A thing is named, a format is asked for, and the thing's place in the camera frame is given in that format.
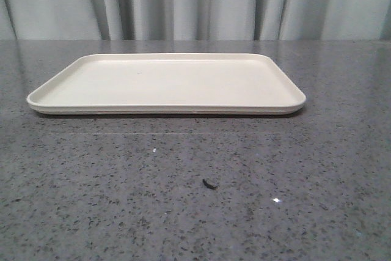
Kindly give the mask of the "small black debris piece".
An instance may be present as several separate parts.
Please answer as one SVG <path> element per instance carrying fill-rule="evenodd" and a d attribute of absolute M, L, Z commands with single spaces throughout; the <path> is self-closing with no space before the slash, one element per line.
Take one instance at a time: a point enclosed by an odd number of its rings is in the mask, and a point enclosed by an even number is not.
<path fill-rule="evenodd" d="M 202 183 L 208 189 L 212 189 L 212 190 L 216 190 L 217 189 L 216 185 L 208 183 L 205 179 L 202 180 Z"/>

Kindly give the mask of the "cream rectangular plastic tray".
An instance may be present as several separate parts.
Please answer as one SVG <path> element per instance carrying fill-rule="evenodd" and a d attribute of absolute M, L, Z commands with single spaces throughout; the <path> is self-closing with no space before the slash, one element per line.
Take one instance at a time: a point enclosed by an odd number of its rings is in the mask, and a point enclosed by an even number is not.
<path fill-rule="evenodd" d="M 305 94 L 267 56 L 250 53 L 93 54 L 27 96 L 42 114 L 284 115 Z"/>

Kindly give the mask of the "pale green curtain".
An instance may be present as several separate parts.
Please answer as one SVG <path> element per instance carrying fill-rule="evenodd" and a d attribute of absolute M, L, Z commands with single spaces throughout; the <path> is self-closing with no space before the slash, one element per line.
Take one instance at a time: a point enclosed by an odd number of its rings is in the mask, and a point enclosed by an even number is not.
<path fill-rule="evenodd" d="M 1 0 L 3 40 L 388 40 L 390 0 Z"/>

